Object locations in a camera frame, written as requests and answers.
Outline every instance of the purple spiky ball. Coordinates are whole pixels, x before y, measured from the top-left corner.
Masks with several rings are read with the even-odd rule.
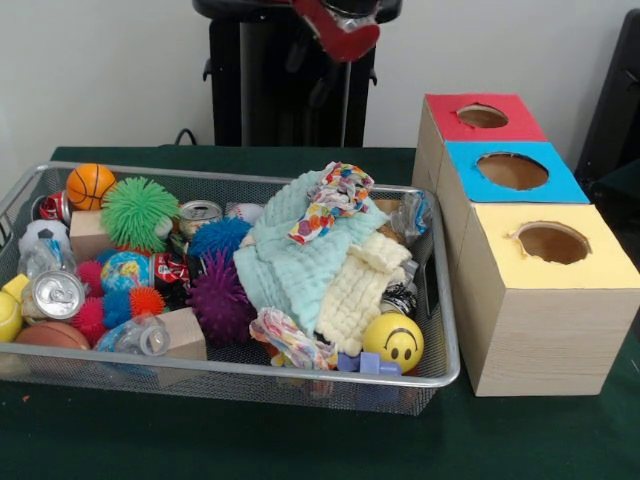
[[[257,316],[240,285],[235,264],[225,262],[225,256],[220,251],[215,257],[205,255],[205,274],[193,281],[187,300],[214,347],[247,342],[249,324]]]

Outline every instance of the yellow ball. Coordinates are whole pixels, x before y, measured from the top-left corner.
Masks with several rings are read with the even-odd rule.
[[[380,361],[396,362],[407,373],[422,358],[424,337],[409,317],[385,313],[367,327],[362,345],[365,352],[379,353]]]
[[[0,292],[0,342],[13,342],[22,329],[20,304],[5,292]]]

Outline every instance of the cream towel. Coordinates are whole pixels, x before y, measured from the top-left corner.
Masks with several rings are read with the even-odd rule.
[[[329,284],[315,331],[335,343],[339,352],[358,355],[364,331],[380,315],[380,299],[389,280],[410,258],[406,248],[378,232],[362,247],[352,244]]]

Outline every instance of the white wall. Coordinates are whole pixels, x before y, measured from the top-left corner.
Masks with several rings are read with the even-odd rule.
[[[367,145],[414,146],[425,91],[513,91],[575,162],[634,6],[406,0],[383,27]],[[0,194],[58,145],[158,145],[183,126],[211,142],[207,57],[208,21],[190,0],[3,0]]]
[[[423,92],[516,92],[577,163],[638,0],[407,0],[383,27],[365,142],[415,145]]]

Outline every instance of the green spiky ball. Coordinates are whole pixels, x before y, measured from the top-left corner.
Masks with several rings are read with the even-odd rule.
[[[165,216],[178,215],[178,199],[147,178],[126,178],[108,193],[102,224],[119,247],[161,252],[162,240],[155,227]]]

